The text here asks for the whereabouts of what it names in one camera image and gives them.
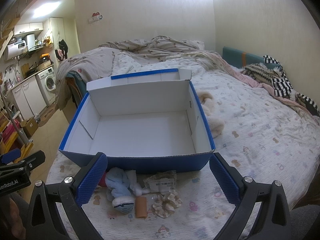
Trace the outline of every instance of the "ceiling light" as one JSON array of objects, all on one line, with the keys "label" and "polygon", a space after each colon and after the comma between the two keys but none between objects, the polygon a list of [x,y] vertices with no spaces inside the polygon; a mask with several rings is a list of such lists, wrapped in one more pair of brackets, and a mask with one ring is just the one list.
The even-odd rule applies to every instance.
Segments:
[{"label": "ceiling light", "polygon": [[34,18],[38,18],[41,16],[45,16],[51,12],[53,12],[58,6],[60,2],[49,2],[41,5],[39,8],[35,9],[35,13],[33,15]]}]

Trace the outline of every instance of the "cardboard tube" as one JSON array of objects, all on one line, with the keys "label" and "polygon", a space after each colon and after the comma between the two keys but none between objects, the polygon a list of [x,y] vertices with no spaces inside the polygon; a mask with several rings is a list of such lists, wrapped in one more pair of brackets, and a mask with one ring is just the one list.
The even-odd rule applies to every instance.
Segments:
[{"label": "cardboard tube", "polygon": [[136,218],[146,218],[147,214],[147,198],[136,197]]}]

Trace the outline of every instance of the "metal screw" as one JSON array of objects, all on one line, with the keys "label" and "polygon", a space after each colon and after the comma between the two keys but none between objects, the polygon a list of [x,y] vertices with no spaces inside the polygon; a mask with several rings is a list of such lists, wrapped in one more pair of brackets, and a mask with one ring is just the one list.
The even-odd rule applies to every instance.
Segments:
[{"label": "metal screw", "polygon": [[37,180],[36,181],[36,187],[40,187],[42,185],[42,181],[41,180]]},{"label": "metal screw", "polygon": [[249,177],[249,176],[245,176],[245,177],[244,177],[244,180],[245,180],[246,182],[248,182],[248,183],[253,182],[253,178],[251,178],[251,177]]},{"label": "metal screw", "polygon": [[275,184],[276,184],[278,187],[280,187],[280,186],[282,185],[281,181],[279,181],[279,180],[275,180]]},{"label": "metal screw", "polygon": [[70,182],[72,182],[72,177],[66,177],[66,178],[64,179],[64,182],[65,182],[65,183],[70,183]]}]

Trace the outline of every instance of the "textured blue pad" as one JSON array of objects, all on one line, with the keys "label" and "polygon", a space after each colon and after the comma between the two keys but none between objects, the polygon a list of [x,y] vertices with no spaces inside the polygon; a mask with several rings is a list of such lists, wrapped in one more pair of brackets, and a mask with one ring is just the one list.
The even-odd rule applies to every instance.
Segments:
[{"label": "textured blue pad", "polygon": [[19,158],[21,156],[20,149],[16,148],[6,154],[2,155],[1,162],[4,164],[8,164],[10,162],[13,162],[15,159]]},{"label": "textured blue pad", "polygon": [[79,207],[89,202],[93,191],[98,185],[103,173],[107,169],[107,165],[107,156],[105,154],[101,154],[99,159],[95,162],[87,175],[80,182],[76,193],[76,202],[78,203]]},{"label": "textured blue pad", "polygon": [[236,206],[240,204],[239,187],[215,154],[211,155],[209,165],[228,202]]}]

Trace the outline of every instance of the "teal headboard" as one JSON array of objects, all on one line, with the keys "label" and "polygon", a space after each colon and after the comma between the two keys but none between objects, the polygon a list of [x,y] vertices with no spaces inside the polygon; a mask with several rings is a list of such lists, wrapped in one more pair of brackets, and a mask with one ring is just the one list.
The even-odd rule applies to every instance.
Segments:
[{"label": "teal headboard", "polygon": [[[253,63],[260,63],[264,62],[263,57],[259,57],[254,54],[246,53],[239,49],[233,49],[229,47],[223,47],[222,49],[222,58],[228,62],[230,65],[242,68],[246,65],[253,64]],[[267,68],[273,69],[274,67],[280,67],[278,64],[267,63],[265,64]]]}]

